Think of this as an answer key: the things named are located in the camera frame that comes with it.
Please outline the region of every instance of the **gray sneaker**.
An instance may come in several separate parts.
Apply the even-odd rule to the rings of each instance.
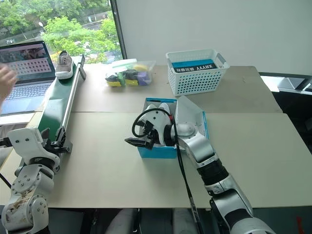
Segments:
[[[73,76],[74,62],[66,50],[63,50],[58,56],[58,64],[55,69],[55,76],[58,79],[69,79]]]

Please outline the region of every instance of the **purple object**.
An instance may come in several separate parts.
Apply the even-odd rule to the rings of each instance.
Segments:
[[[140,86],[149,85],[149,83],[151,83],[147,72],[138,72],[137,81]]]

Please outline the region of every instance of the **table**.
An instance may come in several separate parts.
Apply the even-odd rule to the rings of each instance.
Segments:
[[[103,64],[86,64],[87,79],[73,106],[75,112],[142,111],[145,98],[175,98],[167,66],[156,66],[149,86],[109,87]],[[255,67],[232,66],[214,92],[187,95],[207,113],[282,113]]]
[[[139,113],[72,113],[68,137],[74,147],[65,157],[49,207],[189,207],[176,159],[141,159],[123,141]],[[285,114],[207,113],[212,145],[253,207],[312,205],[312,156]],[[30,125],[38,123],[36,113]],[[185,170],[197,207],[209,208],[209,196],[191,164]],[[7,159],[1,173],[9,181],[20,157]],[[10,196],[0,183],[0,204]]]

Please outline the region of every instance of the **black cable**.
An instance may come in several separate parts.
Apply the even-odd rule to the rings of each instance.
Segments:
[[[9,181],[7,181],[7,179],[1,173],[0,173],[0,178],[9,188],[11,188],[11,184],[9,183]]]
[[[175,131],[175,144],[176,144],[177,159],[178,159],[179,166],[180,166],[180,170],[181,170],[181,173],[182,173],[182,176],[183,176],[183,179],[184,179],[184,183],[185,183],[187,195],[188,195],[188,197],[189,197],[189,201],[190,201],[190,205],[191,205],[191,210],[192,210],[193,219],[194,219],[195,225],[196,225],[196,227],[197,227],[198,233],[199,233],[199,234],[204,234],[204,231],[203,231],[203,229],[202,229],[201,222],[200,222],[200,219],[199,219],[199,215],[198,215],[198,212],[197,212],[197,208],[196,208],[195,203],[194,203],[193,195],[192,195],[191,189],[190,189],[190,187],[189,187],[189,184],[188,184],[188,182],[187,182],[186,175],[185,175],[185,170],[184,170],[184,165],[183,165],[181,150],[180,150],[180,146],[179,146],[179,142],[178,142],[178,138],[177,138],[177,129],[176,129],[176,120],[175,120],[175,117],[172,116],[172,115],[170,115],[167,111],[165,111],[165,110],[163,110],[163,109],[160,109],[160,108],[152,108],[152,109],[145,110],[145,111],[143,111],[143,112],[135,119],[135,121],[134,121],[134,123],[133,123],[133,125],[132,125],[132,134],[135,135],[136,137],[144,137],[144,136],[146,136],[146,134],[141,134],[141,135],[136,134],[136,132],[135,132],[135,127],[136,127],[137,122],[139,121],[139,119],[140,119],[143,115],[145,115],[146,113],[151,112],[151,111],[162,111],[162,112],[164,112],[169,118],[171,117],[171,118],[170,118],[170,121],[171,121],[171,124],[173,125],[174,131]]]

